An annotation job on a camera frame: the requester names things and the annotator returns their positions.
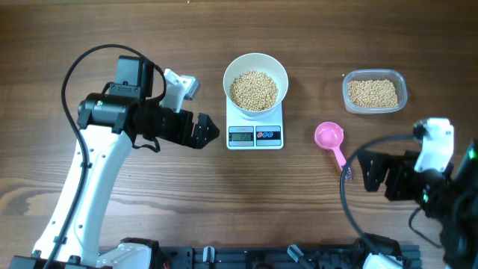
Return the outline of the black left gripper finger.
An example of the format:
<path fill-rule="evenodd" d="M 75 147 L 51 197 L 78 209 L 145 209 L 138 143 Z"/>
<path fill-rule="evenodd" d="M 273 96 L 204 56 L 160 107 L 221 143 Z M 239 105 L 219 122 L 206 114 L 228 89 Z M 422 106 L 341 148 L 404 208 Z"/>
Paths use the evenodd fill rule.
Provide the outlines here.
<path fill-rule="evenodd" d="M 203 113 L 199 113 L 197 117 L 197 122 L 195 123 L 193 130 L 194 131 L 211 131 L 215 129 L 215 125 L 212 119 Z"/>
<path fill-rule="evenodd" d="M 196 126 L 193 130 L 193 136 L 190 139 L 190 147 L 193 149 L 202 149 L 219 136 L 220 130 L 217 127 Z"/>

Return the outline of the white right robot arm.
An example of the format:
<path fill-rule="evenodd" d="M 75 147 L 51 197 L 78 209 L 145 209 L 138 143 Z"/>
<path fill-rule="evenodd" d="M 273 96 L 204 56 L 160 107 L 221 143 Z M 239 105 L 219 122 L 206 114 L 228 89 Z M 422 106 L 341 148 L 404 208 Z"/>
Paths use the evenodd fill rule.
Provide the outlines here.
<path fill-rule="evenodd" d="M 450 268 L 477 267 L 477 141 L 472 140 L 456 177 L 450 177 L 454 129 L 416 124 L 412 134 L 380 137 L 359 147 L 345 162 L 360 163 L 367 191 L 386 185 L 390 201 L 413 200 L 418 211 L 441 224 L 440 242 Z M 396 156 L 369 147 L 396 140 L 416 140 L 419 153 Z"/>

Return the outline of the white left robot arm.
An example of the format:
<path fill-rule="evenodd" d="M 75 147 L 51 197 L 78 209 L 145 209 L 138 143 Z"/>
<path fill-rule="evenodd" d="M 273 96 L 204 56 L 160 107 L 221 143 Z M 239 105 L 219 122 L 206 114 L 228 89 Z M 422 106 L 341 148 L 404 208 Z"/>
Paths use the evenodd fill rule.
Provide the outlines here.
<path fill-rule="evenodd" d="M 11 268 L 168 268 L 157 241 L 125 238 L 99 253 L 102 221 L 114 182 L 138 135 L 158 152 L 158 140 L 201 149 L 220 134 L 206 114 L 193 121 L 182 109 L 200 88 L 193 76 L 161 72 L 165 91 L 152 99 L 153 62 L 119 57 L 114 81 L 78 107 L 80 138 L 52 218 L 29 257 L 14 256 Z"/>

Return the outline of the pink plastic scoop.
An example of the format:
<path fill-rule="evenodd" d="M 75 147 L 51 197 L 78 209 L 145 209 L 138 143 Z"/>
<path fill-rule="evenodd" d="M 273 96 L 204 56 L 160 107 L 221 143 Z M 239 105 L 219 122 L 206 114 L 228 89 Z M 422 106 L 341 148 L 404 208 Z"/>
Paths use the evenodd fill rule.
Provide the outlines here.
<path fill-rule="evenodd" d="M 344 141 L 344 130 L 334 122 L 321 123 L 314 132 L 314 142 L 324 150 L 331 150 L 334 153 L 337 164 L 344 172 L 347 160 L 341 151 L 341 144 Z"/>

